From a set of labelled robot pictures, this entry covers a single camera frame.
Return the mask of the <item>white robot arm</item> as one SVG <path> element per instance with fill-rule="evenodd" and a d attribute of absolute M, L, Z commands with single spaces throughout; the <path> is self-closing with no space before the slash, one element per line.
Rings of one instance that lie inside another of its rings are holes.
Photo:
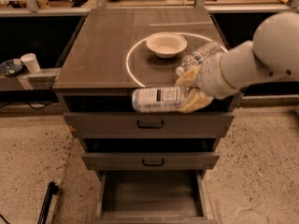
<path fill-rule="evenodd" d="M 227 52 L 217 52 L 177 79 L 181 113 L 202 109 L 255 84 L 299 80 L 299 14 L 281 12 L 265 19 L 253 38 Z"/>

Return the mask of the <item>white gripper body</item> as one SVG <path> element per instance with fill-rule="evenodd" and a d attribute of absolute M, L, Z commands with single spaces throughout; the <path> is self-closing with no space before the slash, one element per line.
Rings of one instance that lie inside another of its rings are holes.
<path fill-rule="evenodd" d="M 221 71 L 222 53 L 216 53 L 206 58 L 197 74 L 197 86 L 207 96 L 219 100 L 238 93 L 238 89 L 231 86 Z"/>

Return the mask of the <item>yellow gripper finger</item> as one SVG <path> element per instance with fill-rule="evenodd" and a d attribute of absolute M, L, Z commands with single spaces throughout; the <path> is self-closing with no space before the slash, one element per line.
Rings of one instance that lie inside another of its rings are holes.
<path fill-rule="evenodd" d="M 178 111 L 181 113 L 192 113 L 196 110 L 207 107 L 212 101 L 213 97 L 205 95 L 199 89 L 192 88 L 184 92 Z"/>
<path fill-rule="evenodd" d="M 187 70 L 181 77 L 179 77 L 175 83 L 177 87 L 196 87 L 197 75 L 201 66 L 197 65 Z"/>

